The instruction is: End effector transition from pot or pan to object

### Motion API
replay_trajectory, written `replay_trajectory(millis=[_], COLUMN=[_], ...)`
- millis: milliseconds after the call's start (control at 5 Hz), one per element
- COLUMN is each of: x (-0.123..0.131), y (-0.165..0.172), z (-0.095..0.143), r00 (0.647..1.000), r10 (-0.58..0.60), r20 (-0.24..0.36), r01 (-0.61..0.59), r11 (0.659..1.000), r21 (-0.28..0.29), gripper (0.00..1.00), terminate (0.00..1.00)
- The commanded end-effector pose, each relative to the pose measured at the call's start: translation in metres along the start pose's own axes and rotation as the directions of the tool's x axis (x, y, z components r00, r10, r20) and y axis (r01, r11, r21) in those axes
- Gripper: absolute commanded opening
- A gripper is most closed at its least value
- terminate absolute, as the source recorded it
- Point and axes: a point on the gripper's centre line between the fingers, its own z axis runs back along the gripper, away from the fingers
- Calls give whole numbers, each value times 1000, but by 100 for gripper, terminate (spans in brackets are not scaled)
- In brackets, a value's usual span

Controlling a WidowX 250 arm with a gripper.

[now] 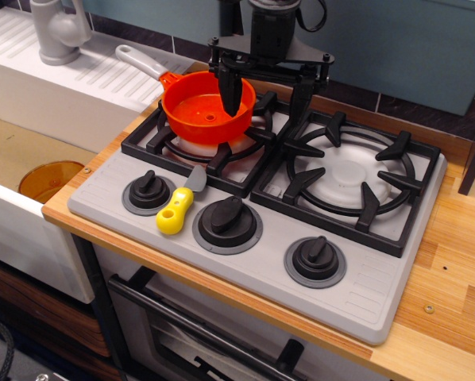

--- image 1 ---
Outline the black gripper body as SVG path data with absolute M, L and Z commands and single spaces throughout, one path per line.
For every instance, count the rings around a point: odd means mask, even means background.
M 327 87 L 329 69 L 335 61 L 328 52 L 312 48 L 295 37 L 299 26 L 306 32 L 319 31 L 326 23 L 326 9 L 320 20 L 307 26 L 300 8 L 253 8 L 251 32 L 231 37 L 214 37 L 210 71 L 218 79 L 218 66 L 234 69 L 241 80 L 294 85 L 301 75 L 315 76 L 315 91 Z

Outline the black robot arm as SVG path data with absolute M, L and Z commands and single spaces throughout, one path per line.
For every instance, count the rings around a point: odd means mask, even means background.
M 322 18 L 313 27 L 303 21 L 300 1 L 251 1 L 251 33 L 215 37 L 210 42 L 210 72 L 218 79 L 224 110 L 235 116 L 241 102 L 244 79 L 292 86 L 289 121 L 297 125 L 311 103 L 313 94 L 327 87 L 328 71 L 335 58 L 312 48 L 295 37 L 295 27 L 313 33 L 326 23 Z

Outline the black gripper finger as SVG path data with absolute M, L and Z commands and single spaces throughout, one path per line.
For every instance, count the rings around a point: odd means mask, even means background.
M 242 81 L 238 73 L 224 63 L 218 66 L 218 88 L 223 109 L 231 117 L 236 116 L 241 105 Z
M 289 106 L 289 123 L 297 126 L 309 107 L 314 93 L 315 76 L 301 75 L 292 88 Z

